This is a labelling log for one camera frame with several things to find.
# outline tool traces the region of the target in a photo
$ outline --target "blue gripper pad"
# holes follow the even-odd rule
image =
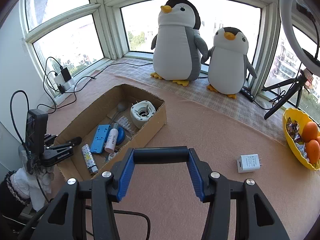
[[[196,166],[195,159],[192,154],[189,152],[189,161],[187,162],[187,167],[189,170],[189,174],[191,177],[193,188],[195,189],[196,196],[200,198],[200,201],[204,200],[204,188],[203,188],[203,180],[200,176],[199,170]]]
[[[93,138],[90,152],[92,153],[102,153],[104,143],[108,138],[111,126],[109,124],[98,125],[96,134]]]
[[[121,177],[118,181],[118,192],[116,195],[116,198],[118,201],[121,201],[121,199],[127,193],[134,166],[135,165],[133,161],[133,151],[132,151],[122,171]]]

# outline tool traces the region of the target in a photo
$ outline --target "cable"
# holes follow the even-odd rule
[[[317,50],[316,50],[316,54],[315,54],[315,60],[317,60],[318,59],[318,53],[319,53],[319,46],[320,46],[319,32],[318,32],[318,28],[317,28],[316,22],[314,20],[312,20],[312,23],[315,26],[316,34],[317,34]]]
[[[2,166],[4,166],[8,171],[11,171],[11,170],[8,169],[2,162],[0,162],[0,164],[1,164]]]
[[[102,73],[106,68],[108,68],[108,67],[110,67],[110,66],[119,65],[119,64],[128,64],[128,65],[132,65],[132,66],[139,66],[139,67],[141,67],[141,66],[153,64],[153,63],[146,63],[146,64],[143,64],[143,65],[136,65],[136,64],[131,64],[131,63],[127,63],[127,62],[120,62],[120,63],[110,64],[110,65],[106,66],[104,69],[102,69],[99,73],[95,74],[94,76],[84,76],[84,77],[80,78],[80,79],[77,81],[77,83],[75,84],[75,87],[74,87],[74,89],[73,89],[73,92],[65,92],[65,93],[68,93],[68,94],[74,94],[74,95],[75,95],[75,100],[73,100],[71,103],[68,103],[68,104],[66,104],[66,105],[57,107],[54,99],[51,97],[51,95],[46,91],[46,89],[45,89],[45,87],[44,87],[44,80],[47,79],[47,85],[49,86],[49,84],[48,84],[48,75],[49,75],[52,71],[54,72],[54,70],[52,70],[52,71],[50,71],[48,74],[46,74],[46,71],[47,71],[47,62],[48,62],[48,59],[49,59],[49,58],[53,58],[56,62],[58,62],[54,57],[48,57],[48,58],[47,58],[46,63],[45,63],[45,69],[44,69],[43,89],[44,89],[44,92],[45,92],[45,93],[50,97],[50,99],[52,100],[52,102],[53,102],[53,104],[54,104],[54,107],[51,107],[51,106],[48,106],[48,105],[45,105],[45,104],[39,104],[39,105],[37,106],[37,108],[38,108],[39,106],[46,106],[46,107],[48,107],[48,108],[50,108],[50,109],[53,109],[53,112],[50,112],[50,113],[48,113],[48,114],[53,114],[56,110],[61,109],[61,108],[65,107],[65,106],[69,106],[69,105],[73,104],[74,102],[76,102],[76,100],[77,100],[76,93],[77,93],[77,92],[80,92],[82,89],[84,89],[84,87],[89,83],[89,81],[91,81],[92,79],[96,79],[96,78],[95,78],[96,76],[98,76],[100,73]],[[77,84],[79,83],[79,81],[82,80],[83,78],[86,78],[86,77],[91,78],[91,79],[88,80],[88,82],[87,82],[80,90],[75,91],[75,90],[76,90],[76,86],[77,86]],[[50,87],[52,90],[56,91],[56,92],[60,92],[59,90],[55,90],[55,89],[53,88],[53,86],[52,86],[52,87],[49,86],[49,87]]]
[[[29,112],[29,99],[28,99],[27,93],[26,93],[25,91],[23,91],[23,90],[17,90],[17,91],[15,91],[15,92],[12,94],[11,99],[10,99],[10,114],[11,114],[11,120],[12,120],[12,124],[13,124],[14,130],[16,131],[16,133],[17,133],[17,135],[18,135],[18,137],[19,137],[19,139],[20,139],[20,141],[21,141],[21,144],[23,145],[24,149],[26,150],[26,154],[27,154],[27,155],[30,155],[30,152],[29,152],[26,144],[25,144],[24,141],[22,140],[21,135],[20,135],[20,133],[19,133],[19,131],[18,131],[18,129],[17,129],[16,123],[15,123],[14,118],[13,118],[13,113],[12,113],[12,100],[13,100],[15,94],[17,94],[17,93],[23,93],[23,94],[25,95],[26,100],[27,100],[27,105],[28,105],[28,112]]]
[[[292,88],[292,86],[295,84],[295,82],[296,82],[296,80],[297,80],[297,77],[298,77],[298,75],[299,75],[299,72],[300,72],[301,65],[302,65],[302,62],[300,63],[300,66],[299,66],[299,68],[298,68],[297,75],[296,75],[296,77],[294,78],[294,80],[293,80],[291,86],[289,87],[288,91],[289,91],[289,90]],[[276,96],[275,98],[269,100],[270,103],[272,102],[272,107],[271,107],[271,108],[264,108],[264,107],[260,106],[255,100],[254,100],[254,102],[255,102],[260,108],[262,108],[263,110],[270,110],[270,109],[272,109],[273,106],[275,105],[276,101],[280,101],[280,99],[283,98],[284,95],[286,94],[286,91],[285,91],[285,90],[281,90],[281,88],[280,88],[279,85],[278,85],[277,89],[278,89],[278,91],[277,91],[277,96]]]
[[[41,190],[42,195],[44,196],[45,200],[49,203],[50,201],[49,201],[49,199],[47,198],[47,196],[45,195],[45,193],[44,193],[44,191],[43,191],[43,189],[42,189],[42,187],[41,187],[41,185],[40,185],[40,181],[39,181],[39,178],[38,178],[38,175],[37,175],[37,173],[36,173],[35,168],[33,168],[33,173],[34,173],[34,175],[36,176],[36,180],[37,180],[37,182],[38,182],[38,185],[39,185],[39,188],[40,188],[40,190]]]
[[[91,206],[88,206],[88,205],[85,206],[85,209],[92,210]],[[146,240],[149,240],[150,231],[151,231],[151,223],[150,223],[150,218],[147,215],[139,213],[139,212],[117,210],[117,209],[114,209],[113,213],[114,214],[133,215],[133,216],[139,216],[139,217],[145,218],[147,221],[147,226],[148,226]]]
[[[14,220],[14,219],[12,219],[12,218],[9,218],[9,217],[6,217],[6,216],[4,216],[4,215],[2,215],[4,218],[6,218],[6,219],[8,219],[8,220],[11,220],[11,221],[14,221],[14,222],[16,222],[16,223],[18,223],[18,224],[20,224],[20,225],[23,225],[23,226],[26,226],[26,224],[24,224],[24,223],[21,223],[21,222],[19,222],[19,221],[17,221],[17,220]]]
[[[17,91],[15,91],[15,92],[12,94],[11,100],[10,100],[11,120],[12,120],[13,127],[14,127],[14,129],[15,129],[15,131],[16,131],[19,139],[20,139],[20,141],[21,141],[21,144],[23,145],[23,147],[24,147],[24,149],[25,149],[25,151],[26,151],[26,154],[30,157],[30,151],[29,151],[27,145],[25,144],[25,142],[22,140],[22,137],[21,137],[21,135],[20,135],[20,133],[19,133],[19,131],[18,131],[18,129],[17,129],[16,123],[15,123],[14,118],[13,118],[12,101],[13,101],[14,96],[15,96],[17,93],[23,93],[23,94],[25,95],[26,100],[27,100],[27,105],[28,105],[28,112],[29,112],[29,110],[30,110],[30,109],[29,109],[29,99],[28,99],[27,93],[26,93],[25,91],[23,91],[23,90],[17,90]],[[44,193],[44,191],[43,191],[43,189],[42,189],[42,187],[41,187],[41,185],[40,185],[40,181],[39,181],[38,176],[37,176],[37,174],[36,174],[35,168],[34,168],[34,167],[32,167],[32,168],[33,168],[33,173],[34,173],[34,175],[36,176],[36,180],[37,180],[37,183],[38,183],[38,185],[39,185],[39,188],[40,188],[40,190],[41,190],[44,198],[45,198],[46,201],[49,203],[49,200],[48,200],[47,196],[45,195],[45,193]]]
[[[88,230],[86,230],[86,232],[87,232],[90,236],[93,236],[93,233],[89,232]]]
[[[30,230],[30,228],[32,227],[33,223],[35,221],[37,221],[43,214],[44,212],[47,210],[49,204],[43,206],[42,209],[40,209],[29,221],[28,223],[25,225],[25,227],[21,230],[20,234],[18,235],[17,240],[22,240],[24,235]]]

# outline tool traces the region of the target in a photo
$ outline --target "white power adapter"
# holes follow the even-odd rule
[[[260,169],[259,156],[257,154],[240,155],[237,159],[239,173],[251,172]]]

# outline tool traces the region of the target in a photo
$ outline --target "spoon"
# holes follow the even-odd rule
[[[120,112],[123,112],[125,111],[127,108],[128,108],[128,104],[126,101],[120,101],[118,104],[117,104],[117,112],[113,115],[111,121],[108,123],[108,124],[112,124],[113,121],[115,120],[115,118],[117,117],[117,115],[120,113]]]

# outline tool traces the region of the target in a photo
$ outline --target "penguin plush toy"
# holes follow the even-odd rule
[[[200,52],[208,55],[208,47],[199,35],[198,11],[187,0],[168,0],[161,6],[158,24],[158,34],[151,44],[151,49],[155,48],[155,72],[151,76],[186,87],[190,80],[199,77]]]
[[[236,99],[249,73],[257,78],[257,73],[247,58],[249,43],[247,37],[237,28],[219,29],[213,38],[213,47],[207,57],[203,56],[202,64],[210,59],[208,70],[208,89],[226,94]]]

